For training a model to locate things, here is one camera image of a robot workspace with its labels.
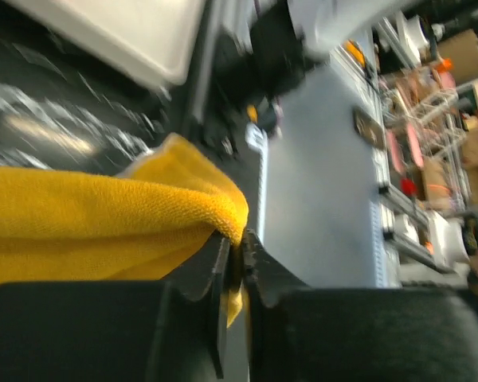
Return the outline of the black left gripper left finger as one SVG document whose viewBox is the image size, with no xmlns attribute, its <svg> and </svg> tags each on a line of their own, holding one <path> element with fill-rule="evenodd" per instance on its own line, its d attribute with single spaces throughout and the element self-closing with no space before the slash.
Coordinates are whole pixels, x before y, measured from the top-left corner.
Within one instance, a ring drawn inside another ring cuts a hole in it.
<svg viewBox="0 0 478 382">
<path fill-rule="evenodd" d="M 223 377 L 230 242 L 158 281 L 0 285 L 0 381 Z"/>
</svg>

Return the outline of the yellow towel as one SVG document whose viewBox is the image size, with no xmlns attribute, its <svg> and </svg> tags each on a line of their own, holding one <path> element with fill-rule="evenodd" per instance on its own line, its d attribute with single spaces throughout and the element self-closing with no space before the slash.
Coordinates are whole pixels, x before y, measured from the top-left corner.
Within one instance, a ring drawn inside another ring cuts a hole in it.
<svg viewBox="0 0 478 382">
<path fill-rule="evenodd" d="M 0 284 L 161 279 L 214 232 L 237 246 L 248 212 L 177 134 L 119 177 L 0 166 Z"/>
</svg>

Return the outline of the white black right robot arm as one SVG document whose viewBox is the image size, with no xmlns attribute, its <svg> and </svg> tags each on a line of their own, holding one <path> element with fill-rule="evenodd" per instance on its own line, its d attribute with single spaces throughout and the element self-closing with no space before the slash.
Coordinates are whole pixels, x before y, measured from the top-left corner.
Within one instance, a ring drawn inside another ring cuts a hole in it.
<svg viewBox="0 0 478 382">
<path fill-rule="evenodd" d="M 331 51 L 341 48 L 362 68 L 368 81 L 374 73 L 373 64 L 353 35 L 405 5 L 403 1 L 255 1 L 253 6 L 260 16 L 278 4 L 287 10 L 289 23 L 303 36 L 307 57 L 322 61 Z"/>
</svg>

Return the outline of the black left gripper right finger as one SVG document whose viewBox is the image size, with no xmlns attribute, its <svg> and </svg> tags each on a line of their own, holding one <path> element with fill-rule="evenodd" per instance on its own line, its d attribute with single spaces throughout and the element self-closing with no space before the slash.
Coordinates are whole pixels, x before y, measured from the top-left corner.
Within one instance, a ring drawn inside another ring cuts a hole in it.
<svg viewBox="0 0 478 382">
<path fill-rule="evenodd" d="M 478 316 L 462 290 L 319 289 L 241 241 L 253 381 L 478 381 Z"/>
</svg>

